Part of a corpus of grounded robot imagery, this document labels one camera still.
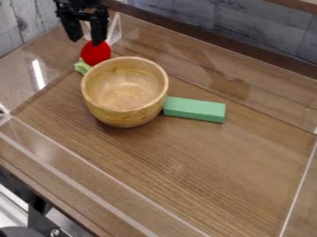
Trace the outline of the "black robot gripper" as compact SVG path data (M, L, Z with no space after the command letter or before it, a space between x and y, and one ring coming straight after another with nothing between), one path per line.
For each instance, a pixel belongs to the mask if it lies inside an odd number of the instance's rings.
M93 44L99 45L109 36L109 7L102 0L54 0L56 13L68 38L77 42L83 37L81 20L91 22Z

